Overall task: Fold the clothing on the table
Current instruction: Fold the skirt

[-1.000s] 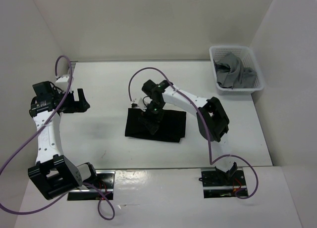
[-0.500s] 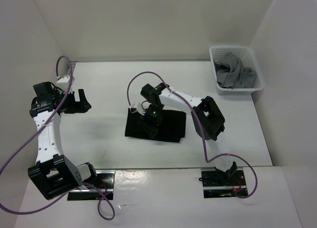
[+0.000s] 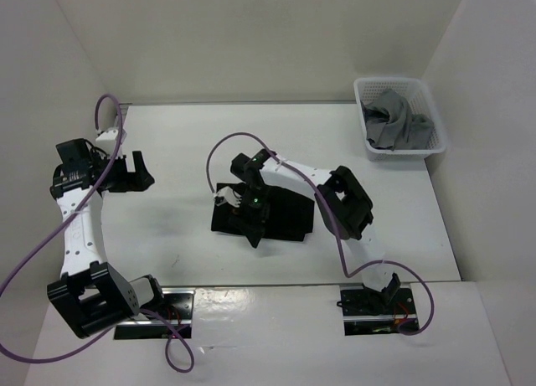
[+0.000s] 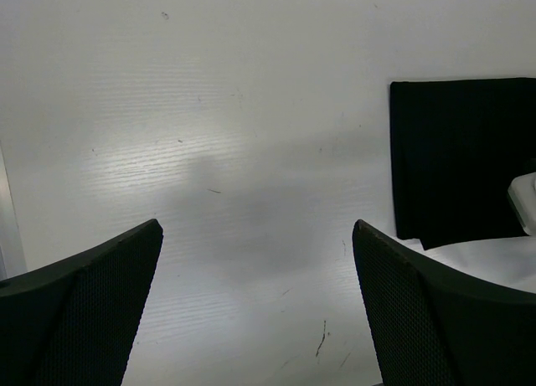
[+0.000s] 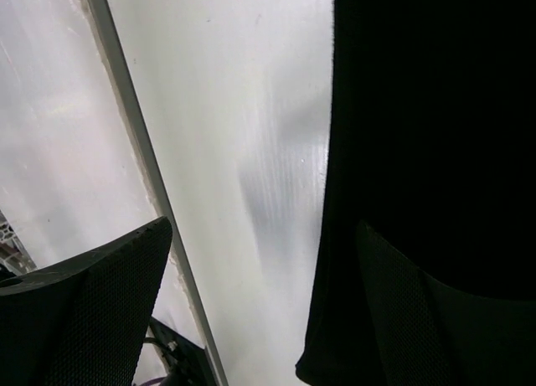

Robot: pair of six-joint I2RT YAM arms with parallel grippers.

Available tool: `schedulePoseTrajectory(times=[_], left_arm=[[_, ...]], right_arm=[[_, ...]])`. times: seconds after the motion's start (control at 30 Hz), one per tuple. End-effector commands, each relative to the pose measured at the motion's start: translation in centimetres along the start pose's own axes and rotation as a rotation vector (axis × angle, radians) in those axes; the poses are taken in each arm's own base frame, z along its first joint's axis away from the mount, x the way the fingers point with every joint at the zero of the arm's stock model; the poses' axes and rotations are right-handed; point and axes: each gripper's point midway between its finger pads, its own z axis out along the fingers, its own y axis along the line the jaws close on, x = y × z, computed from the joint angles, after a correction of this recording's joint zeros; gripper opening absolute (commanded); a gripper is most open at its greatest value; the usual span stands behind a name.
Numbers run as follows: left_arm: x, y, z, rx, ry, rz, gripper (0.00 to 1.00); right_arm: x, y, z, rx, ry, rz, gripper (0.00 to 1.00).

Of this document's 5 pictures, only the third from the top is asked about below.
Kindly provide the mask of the black skirt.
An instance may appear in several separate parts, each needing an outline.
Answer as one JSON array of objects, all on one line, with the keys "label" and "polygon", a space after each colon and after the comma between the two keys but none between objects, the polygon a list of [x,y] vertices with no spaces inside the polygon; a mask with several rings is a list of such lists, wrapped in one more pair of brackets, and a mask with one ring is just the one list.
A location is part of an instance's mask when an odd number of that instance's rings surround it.
[{"label": "black skirt", "polygon": [[[245,183],[218,183],[217,189]],[[302,242],[313,231],[315,203],[299,193],[276,186],[268,187],[270,215],[263,239]],[[214,206],[210,229],[223,234],[242,235],[228,223],[233,207]]]}]

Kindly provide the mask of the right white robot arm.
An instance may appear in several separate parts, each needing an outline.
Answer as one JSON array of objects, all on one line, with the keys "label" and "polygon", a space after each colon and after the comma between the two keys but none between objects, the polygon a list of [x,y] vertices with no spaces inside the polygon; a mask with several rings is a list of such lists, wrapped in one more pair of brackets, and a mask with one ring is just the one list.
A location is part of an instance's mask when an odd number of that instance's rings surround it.
[{"label": "right white robot arm", "polygon": [[262,149],[253,157],[243,153],[236,156],[230,171],[245,189],[234,201],[231,196],[224,198],[234,210],[229,221],[252,247],[265,237],[275,189],[306,198],[317,205],[326,229],[335,237],[347,278],[353,274],[348,271],[343,250],[351,251],[359,261],[355,272],[362,274],[369,308],[385,313],[395,304],[399,277],[385,267],[384,248],[373,227],[373,202],[349,168],[309,167]]}]

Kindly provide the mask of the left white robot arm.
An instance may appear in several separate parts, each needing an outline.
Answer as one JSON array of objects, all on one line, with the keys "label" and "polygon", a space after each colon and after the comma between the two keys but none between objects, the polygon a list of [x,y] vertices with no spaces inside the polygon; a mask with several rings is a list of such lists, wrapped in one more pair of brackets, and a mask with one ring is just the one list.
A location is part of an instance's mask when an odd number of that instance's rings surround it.
[{"label": "left white robot arm", "polygon": [[129,171],[116,128],[94,142],[83,138],[62,142],[61,159],[50,192],[59,206],[64,230],[64,262],[59,280],[47,286],[56,311],[79,338],[86,338],[143,313],[160,317],[167,298],[152,275],[125,279],[106,258],[101,210],[107,193],[144,192],[155,180],[142,153],[132,153]]}]

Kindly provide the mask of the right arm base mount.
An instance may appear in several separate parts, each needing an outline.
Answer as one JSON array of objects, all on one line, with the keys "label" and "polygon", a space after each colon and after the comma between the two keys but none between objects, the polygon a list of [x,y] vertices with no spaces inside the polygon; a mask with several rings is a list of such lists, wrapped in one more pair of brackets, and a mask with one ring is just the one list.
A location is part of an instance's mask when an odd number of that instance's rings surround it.
[{"label": "right arm base mount", "polygon": [[412,290],[402,286],[385,307],[374,310],[365,304],[362,286],[340,288],[336,302],[343,315],[346,336],[396,334],[399,330],[416,332],[420,329]]}]

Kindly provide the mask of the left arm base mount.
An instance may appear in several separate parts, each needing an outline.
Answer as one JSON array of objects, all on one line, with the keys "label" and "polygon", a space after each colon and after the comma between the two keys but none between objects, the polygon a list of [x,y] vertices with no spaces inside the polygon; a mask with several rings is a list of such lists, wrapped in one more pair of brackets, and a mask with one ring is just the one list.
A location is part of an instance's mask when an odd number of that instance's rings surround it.
[{"label": "left arm base mount", "polygon": [[[184,339],[192,334],[194,289],[164,287],[164,305],[157,313],[178,330]],[[114,331],[115,340],[167,340],[172,332],[158,319],[142,314],[133,320],[118,325]]]}]

